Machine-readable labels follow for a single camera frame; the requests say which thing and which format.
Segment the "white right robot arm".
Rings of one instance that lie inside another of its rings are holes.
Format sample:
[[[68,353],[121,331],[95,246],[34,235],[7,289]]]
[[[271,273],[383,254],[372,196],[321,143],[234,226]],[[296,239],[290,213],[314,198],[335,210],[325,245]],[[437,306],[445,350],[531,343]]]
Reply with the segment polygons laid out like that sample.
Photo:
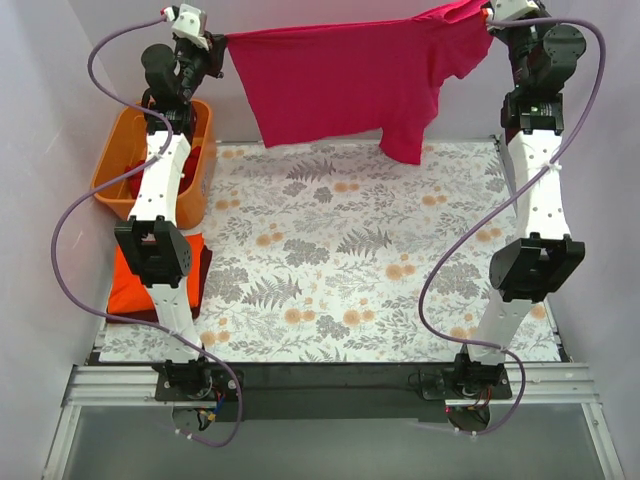
[[[501,109],[501,125],[513,164],[516,238],[490,262],[492,291],[471,345],[456,356],[451,384],[464,397],[508,398],[503,348],[522,321],[556,292],[585,257],[572,238],[552,157],[564,130],[562,89],[585,53],[586,41],[567,24],[508,28],[497,32],[509,50],[514,88]]]

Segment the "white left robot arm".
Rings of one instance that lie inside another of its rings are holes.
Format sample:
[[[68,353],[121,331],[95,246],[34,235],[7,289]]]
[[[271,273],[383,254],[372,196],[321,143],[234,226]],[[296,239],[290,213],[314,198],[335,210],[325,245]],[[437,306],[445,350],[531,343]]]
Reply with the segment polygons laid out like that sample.
[[[211,393],[213,377],[199,351],[188,299],[187,276],[197,256],[178,229],[176,207],[195,133],[192,97],[205,77],[222,77],[226,47],[226,36],[207,32],[202,41],[177,37],[173,47],[154,44],[144,50],[148,88],[141,106],[149,165],[130,213],[114,230],[131,272],[153,301],[159,326],[170,334],[158,370],[169,387],[193,400]]]

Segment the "magenta t shirt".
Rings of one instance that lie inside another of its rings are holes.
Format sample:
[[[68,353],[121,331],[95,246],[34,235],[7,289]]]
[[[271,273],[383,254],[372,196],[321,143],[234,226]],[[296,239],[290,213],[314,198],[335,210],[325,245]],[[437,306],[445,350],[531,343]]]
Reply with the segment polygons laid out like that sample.
[[[382,152],[421,162],[444,82],[462,79],[492,43],[480,1],[390,21],[235,33],[228,49],[268,147],[373,130]]]

